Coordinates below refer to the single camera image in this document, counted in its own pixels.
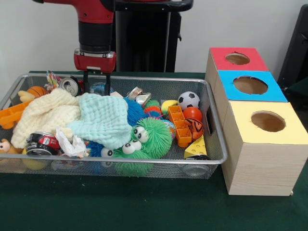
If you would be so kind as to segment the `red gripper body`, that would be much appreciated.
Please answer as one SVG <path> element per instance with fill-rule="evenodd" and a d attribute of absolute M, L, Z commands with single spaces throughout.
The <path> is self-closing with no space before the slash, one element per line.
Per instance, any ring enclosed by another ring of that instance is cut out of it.
<path fill-rule="evenodd" d="M 100 71 L 112 73 L 116 66 L 116 53 L 87 53 L 80 49 L 74 51 L 74 64 L 80 71 Z"/>

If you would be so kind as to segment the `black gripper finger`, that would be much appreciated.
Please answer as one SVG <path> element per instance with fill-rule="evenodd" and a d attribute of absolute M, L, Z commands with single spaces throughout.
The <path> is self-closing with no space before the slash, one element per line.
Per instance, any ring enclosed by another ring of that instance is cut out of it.
<path fill-rule="evenodd" d="M 106 96 L 110 96 L 111 93 L 111 74 L 106 74 L 106 81 L 105 81 L 105 87 L 104 87 L 104 94 Z"/>
<path fill-rule="evenodd" d="M 84 83 L 84 92 L 85 93 L 89 93 L 89 90 L 90 90 L 88 76 L 89 76 L 88 72 L 83 72 L 83 83 Z"/>

